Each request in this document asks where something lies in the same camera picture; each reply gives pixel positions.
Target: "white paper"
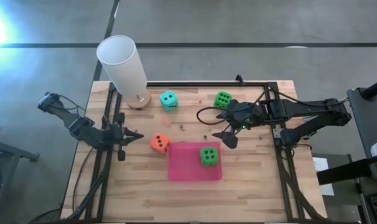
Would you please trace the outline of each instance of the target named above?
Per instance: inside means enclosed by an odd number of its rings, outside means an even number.
[[[328,162],[326,158],[313,157],[313,162],[314,162],[315,170],[317,172],[328,169]],[[321,188],[322,195],[334,196],[332,184],[321,185],[320,188]]]

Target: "black metal frame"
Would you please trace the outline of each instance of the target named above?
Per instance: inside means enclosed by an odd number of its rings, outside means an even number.
[[[181,86],[250,86],[250,87],[262,87],[264,91],[268,90],[270,87],[278,91],[278,85],[276,82],[244,82],[240,75],[237,75],[236,81],[232,82],[149,82],[147,84],[148,87],[181,87]],[[109,90],[108,90],[108,96],[106,100],[106,107],[104,115],[106,117],[109,116],[109,112],[111,109],[111,101],[113,99],[113,95],[116,92],[115,87],[112,83],[110,83]],[[265,97],[267,100],[270,100],[272,98],[270,91],[267,91],[265,93]],[[119,113],[119,109],[121,106],[121,100],[122,96],[118,93],[117,99],[116,99],[116,105],[115,105],[115,111],[114,111],[114,120],[116,119],[116,114]],[[279,123],[271,125],[271,131],[273,132],[273,129],[278,128],[280,126],[281,128],[285,128],[285,123]],[[277,166],[280,176],[280,182],[281,182],[281,189],[282,189],[282,196],[284,199],[284,206],[286,208],[286,216],[287,216],[287,222],[291,223],[339,223],[339,222],[331,222],[330,220],[319,220],[319,219],[306,219],[304,215],[304,205],[307,206],[307,208],[311,207],[311,205],[308,203],[308,201],[305,199],[305,197],[301,194],[299,187],[298,187],[298,181],[296,172],[294,169],[294,160],[292,158],[292,155],[290,153],[287,153],[287,163],[289,167],[289,173],[284,167],[284,163],[282,161],[281,152],[283,150],[286,150],[289,152],[291,149],[286,148],[284,149],[281,146],[281,141],[279,138],[275,138],[273,135],[273,141],[274,141],[274,148],[276,151],[276,160],[277,160]],[[103,153],[98,151],[95,159],[95,165],[93,168],[93,176],[91,180],[91,188],[98,184],[96,182],[99,181],[99,170],[100,170],[100,160]],[[109,171],[111,169],[111,159],[113,156],[113,151],[110,150],[106,153],[106,161],[103,167],[102,174],[104,175],[101,180],[101,192],[99,197],[99,206],[96,213],[96,217],[92,218],[92,210],[93,210],[93,198],[90,199],[90,202],[86,206],[86,213],[84,216],[84,219],[77,220],[60,220],[58,222],[54,223],[99,223],[102,222],[103,219],[103,212],[104,212],[104,205],[105,205],[105,198],[106,198],[106,191],[107,191],[107,184],[108,184],[108,177],[109,177]],[[291,201],[289,198],[289,191],[287,188],[287,185],[290,186],[292,189],[294,196],[295,196],[295,202],[296,207],[298,211],[298,218],[294,218],[292,214],[292,208],[291,208]]]

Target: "concrete floor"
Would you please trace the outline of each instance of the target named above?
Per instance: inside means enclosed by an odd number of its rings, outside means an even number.
[[[5,41],[101,42],[113,3],[0,0]],[[121,0],[112,34],[136,42],[372,43],[377,0]],[[236,74],[294,80],[300,100],[343,98],[347,89],[377,81],[377,48],[139,49],[139,54],[149,80],[232,80]],[[95,67],[94,48],[0,49],[0,141],[41,154],[37,163],[21,160],[0,223],[27,223],[63,202],[77,141],[58,118],[36,106],[47,91],[86,106]],[[100,80],[107,79],[103,71]],[[310,143],[317,153],[364,156],[353,121],[319,131]]]

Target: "lamp shade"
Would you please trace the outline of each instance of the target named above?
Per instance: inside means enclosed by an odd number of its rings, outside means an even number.
[[[96,54],[120,94],[140,95],[146,90],[147,77],[132,39],[123,35],[108,37]]]

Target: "teal die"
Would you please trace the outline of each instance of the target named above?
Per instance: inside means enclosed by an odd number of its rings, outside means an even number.
[[[216,95],[216,99],[215,99],[215,102],[214,102],[214,107],[216,108],[226,108],[227,105],[230,103],[230,100],[231,100],[231,95],[224,92],[224,91],[220,91],[218,92],[218,94]]]
[[[201,164],[203,166],[217,165],[219,162],[218,150],[215,147],[204,147],[200,150]]]
[[[161,96],[159,96],[159,100],[161,100],[161,103],[166,111],[174,110],[179,105],[175,93],[170,90],[161,94]]]

